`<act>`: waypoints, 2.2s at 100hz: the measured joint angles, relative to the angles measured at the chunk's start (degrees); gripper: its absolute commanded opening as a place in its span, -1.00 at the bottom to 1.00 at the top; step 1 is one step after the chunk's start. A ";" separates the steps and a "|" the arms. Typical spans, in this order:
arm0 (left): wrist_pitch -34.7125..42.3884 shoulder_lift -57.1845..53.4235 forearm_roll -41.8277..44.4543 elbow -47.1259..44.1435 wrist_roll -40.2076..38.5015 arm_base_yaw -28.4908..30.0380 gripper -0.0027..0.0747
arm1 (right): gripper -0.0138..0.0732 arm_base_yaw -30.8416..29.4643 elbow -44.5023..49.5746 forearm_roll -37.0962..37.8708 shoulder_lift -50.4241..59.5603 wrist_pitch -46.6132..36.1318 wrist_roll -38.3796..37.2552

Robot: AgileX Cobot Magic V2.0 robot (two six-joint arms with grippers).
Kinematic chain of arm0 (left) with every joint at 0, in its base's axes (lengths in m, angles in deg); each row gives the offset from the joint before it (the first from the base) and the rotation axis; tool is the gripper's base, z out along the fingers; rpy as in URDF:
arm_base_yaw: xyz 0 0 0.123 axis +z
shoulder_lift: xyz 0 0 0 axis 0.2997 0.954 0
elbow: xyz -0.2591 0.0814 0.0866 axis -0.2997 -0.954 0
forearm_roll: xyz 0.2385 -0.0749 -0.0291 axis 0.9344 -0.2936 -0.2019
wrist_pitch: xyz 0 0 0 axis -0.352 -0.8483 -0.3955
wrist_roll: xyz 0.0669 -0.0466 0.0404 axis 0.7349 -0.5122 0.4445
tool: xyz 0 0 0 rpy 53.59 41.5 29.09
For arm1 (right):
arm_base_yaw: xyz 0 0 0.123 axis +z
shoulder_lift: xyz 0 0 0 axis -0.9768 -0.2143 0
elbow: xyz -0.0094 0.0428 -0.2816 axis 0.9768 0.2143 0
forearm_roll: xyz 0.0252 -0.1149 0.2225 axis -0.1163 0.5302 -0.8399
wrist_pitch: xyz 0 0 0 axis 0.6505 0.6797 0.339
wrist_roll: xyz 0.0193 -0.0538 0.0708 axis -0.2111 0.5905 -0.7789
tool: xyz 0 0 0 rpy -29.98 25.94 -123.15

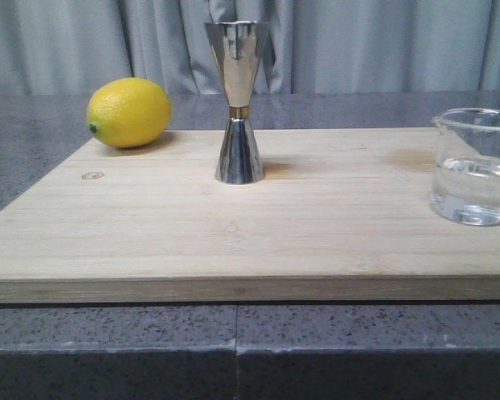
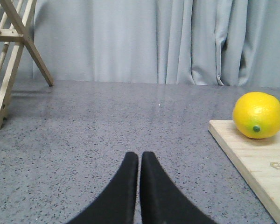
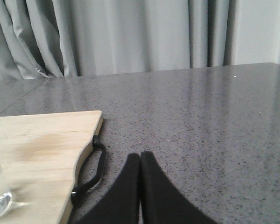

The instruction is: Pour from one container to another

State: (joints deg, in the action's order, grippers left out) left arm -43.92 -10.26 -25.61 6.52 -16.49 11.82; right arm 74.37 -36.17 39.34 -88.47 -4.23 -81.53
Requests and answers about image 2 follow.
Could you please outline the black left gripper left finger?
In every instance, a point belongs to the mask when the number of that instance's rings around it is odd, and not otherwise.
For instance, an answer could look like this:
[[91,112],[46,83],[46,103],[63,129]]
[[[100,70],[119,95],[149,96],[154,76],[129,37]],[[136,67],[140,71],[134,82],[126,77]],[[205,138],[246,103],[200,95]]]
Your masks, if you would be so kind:
[[132,224],[134,220],[138,156],[127,152],[115,174],[100,195],[69,224]]

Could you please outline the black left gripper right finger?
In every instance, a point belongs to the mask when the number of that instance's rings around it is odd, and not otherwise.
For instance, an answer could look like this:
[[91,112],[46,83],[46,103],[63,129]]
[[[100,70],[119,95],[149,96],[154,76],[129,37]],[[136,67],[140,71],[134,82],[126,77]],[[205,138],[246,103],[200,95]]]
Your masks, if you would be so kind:
[[154,152],[144,152],[140,172],[144,224],[214,224],[175,186]]

